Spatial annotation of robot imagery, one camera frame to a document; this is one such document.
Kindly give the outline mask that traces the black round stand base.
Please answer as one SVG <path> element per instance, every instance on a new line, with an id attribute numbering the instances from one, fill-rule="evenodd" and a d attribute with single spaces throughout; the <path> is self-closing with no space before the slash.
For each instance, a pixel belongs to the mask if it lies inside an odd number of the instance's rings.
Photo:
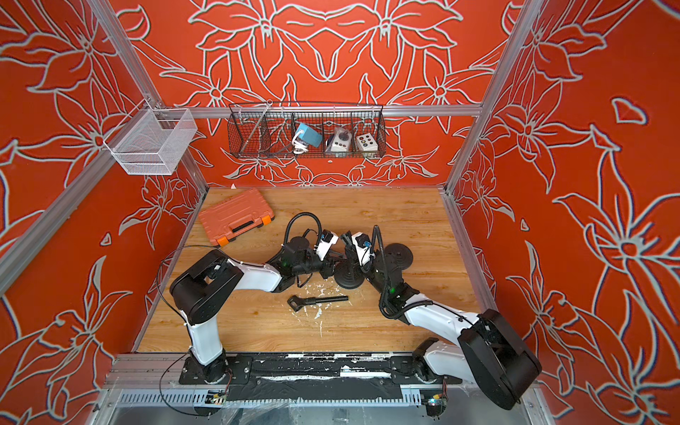
<path id="1" fill-rule="evenodd" d="M 355 290 L 361 287 L 365 281 L 361 269 L 353 266 L 349 262 L 344 262 L 336 267 L 334 278 L 336 283 L 346 290 Z"/>

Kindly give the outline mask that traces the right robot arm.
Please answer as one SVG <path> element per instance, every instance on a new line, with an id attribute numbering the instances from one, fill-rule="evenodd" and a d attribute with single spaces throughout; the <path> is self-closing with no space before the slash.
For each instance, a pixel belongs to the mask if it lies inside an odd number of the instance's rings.
<path id="1" fill-rule="evenodd" d="M 371 235 L 356 233 L 350 239 L 357 269 L 379 293 L 381 315 L 435 334 L 415 351 L 425 378 L 470 382 L 505 410 L 521 402 L 542 365 L 500 312 L 464 312 L 411 287 L 402 276 L 413 262 L 410 249 L 384 245 L 379 227 Z"/>

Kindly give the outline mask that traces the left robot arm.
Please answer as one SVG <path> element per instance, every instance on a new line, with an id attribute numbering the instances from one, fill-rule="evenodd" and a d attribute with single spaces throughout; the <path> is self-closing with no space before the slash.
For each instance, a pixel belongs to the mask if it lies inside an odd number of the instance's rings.
<path id="1" fill-rule="evenodd" d="M 290 237 L 292 225 L 303 217 L 317 225 L 314 245 L 305 235 Z M 337 242 L 338 235 L 322 228 L 316 215 L 301 212 L 289 221 L 283 244 L 269 261 L 246 263 L 213 249 L 176 278 L 170 294 L 187 327 L 191 340 L 188 364 L 198 369 L 198 378 L 217 384 L 230 371 L 217 316 L 234 291 L 280 293 L 294 284 L 300 286 L 301 276 L 318 273 L 327 278 L 334 272 L 336 260 L 330 251 Z"/>

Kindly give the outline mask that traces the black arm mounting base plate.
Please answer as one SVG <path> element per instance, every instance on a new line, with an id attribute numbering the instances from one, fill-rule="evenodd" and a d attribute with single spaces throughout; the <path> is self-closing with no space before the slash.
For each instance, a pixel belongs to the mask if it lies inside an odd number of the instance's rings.
<path id="1" fill-rule="evenodd" d="M 205 386 L 231 401 L 343 402 L 419 405 L 454 377 L 434 375 L 410 353 L 246 353 L 226 357 L 226 368 L 208 382 L 203 368 L 186 359 L 182 386 Z"/>

